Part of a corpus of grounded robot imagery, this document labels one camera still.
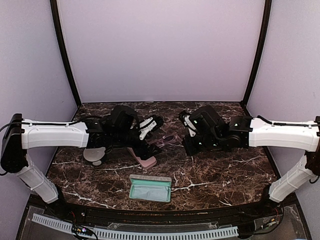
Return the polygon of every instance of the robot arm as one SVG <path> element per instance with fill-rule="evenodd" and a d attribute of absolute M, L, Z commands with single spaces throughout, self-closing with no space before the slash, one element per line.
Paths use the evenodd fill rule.
<path fill-rule="evenodd" d="M 136 111 L 116 106 L 111 114 L 76 122 L 44 122 L 13 115 L 2 140 L 1 167 L 18 176 L 60 217 L 69 213 L 60 188 L 49 181 L 32 162 L 27 150 L 37 147 L 71 146 L 78 148 L 130 147 L 145 160 L 160 152 L 149 145 L 145 137 L 163 125 L 161 117 L 153 115 L 139 121 Z"/>
<path fill-rule="evenodd" d="M 189 128 L 182 144 L 187 155 L 204 150 L 259 146 L 288 147 L 306 151 L 298 163 L 266 188 L 267 198 L 280 203 L 308 180 L 320 175 L 320 117 L 306 122 L 274 122 L 258 116 L 233 117 L 225 122 L 211 106 L 192 114 L 181 112 L 179 119 Z"/>

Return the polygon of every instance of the marble tabletop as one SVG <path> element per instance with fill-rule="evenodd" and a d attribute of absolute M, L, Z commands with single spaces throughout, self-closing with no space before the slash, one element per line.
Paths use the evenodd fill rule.
<path fill-rule="evenodd" d="M 148 140 L 162 149 L 162 153 L 156 156 L 157 164 L 145 170 L 127 149 L 118 148 L 108 154 L 104 164 L 91 166 L 83 159 L 84 149 L 59 147 L 47 176 L 62 188 L 70 203 L 138 211 L 205 210 L 257 202 L 263 188 L 276 180 L 261 147 L 202 152 L 194 156 L 193 161 L 186 156 L 181 141 L 188 130 L 179 121 L 179 113 L 211 105 L 229 120 L 244 115 L 239 103 L 85 103 L 79 108 L 75 120 L 87 115 L 109 114 L 116 105 L 132 107 L 144 118 L 154 114 L 163 117 L 163 127 Z M 171 202 L 129 199 L 130 174 L 171 177 Z"/>

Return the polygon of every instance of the teal box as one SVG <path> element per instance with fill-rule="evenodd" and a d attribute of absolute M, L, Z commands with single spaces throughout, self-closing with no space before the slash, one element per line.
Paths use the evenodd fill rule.
<path fill-rule="evenodd" d="M 131 199 L 166 203 L 171 200 L 171 177 L 131 174 L 130 181 Z"/>

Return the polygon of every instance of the white disc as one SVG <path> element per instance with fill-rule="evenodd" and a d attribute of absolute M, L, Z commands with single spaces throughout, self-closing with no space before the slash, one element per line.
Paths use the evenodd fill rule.
<path fill-rule="evenodd" d="M 100 148 L 86 148 L 83 151 L 83 157 L 89 162 L 96 162 L 102 159 L 105 156 L 105 147 Z"/>

